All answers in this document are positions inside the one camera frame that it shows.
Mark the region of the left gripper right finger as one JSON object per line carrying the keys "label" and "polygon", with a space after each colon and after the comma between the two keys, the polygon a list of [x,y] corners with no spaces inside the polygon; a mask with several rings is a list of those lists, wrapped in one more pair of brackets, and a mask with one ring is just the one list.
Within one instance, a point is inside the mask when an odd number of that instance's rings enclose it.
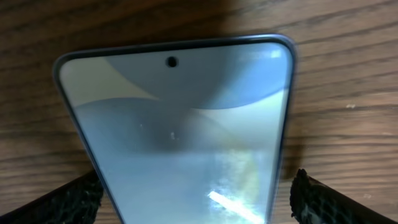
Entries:
{"label": "left gripper right finger", "polygon": [[397,224],[299,169],[290,188],[291,217],[299,224]]}

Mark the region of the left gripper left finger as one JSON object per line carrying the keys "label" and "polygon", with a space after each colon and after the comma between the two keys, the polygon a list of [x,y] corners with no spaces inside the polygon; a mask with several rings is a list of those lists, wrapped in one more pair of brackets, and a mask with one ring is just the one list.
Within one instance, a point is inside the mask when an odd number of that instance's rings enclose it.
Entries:
{"label": "left gripper left finger", "polygon": [[93,224],[104,188],[93,170],[1,216],[1,224]]}

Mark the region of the blue Samsung Galaxy smartphone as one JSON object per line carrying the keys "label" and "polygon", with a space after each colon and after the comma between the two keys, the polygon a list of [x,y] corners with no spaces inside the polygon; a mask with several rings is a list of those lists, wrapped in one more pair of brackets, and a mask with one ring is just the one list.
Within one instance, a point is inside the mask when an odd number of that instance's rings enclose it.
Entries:
{"label": "blue Samsung Galaxy smartphone", "polygon": [[270,223],[296,61],[241,35],[70,52],[53,78],[122,223]]}

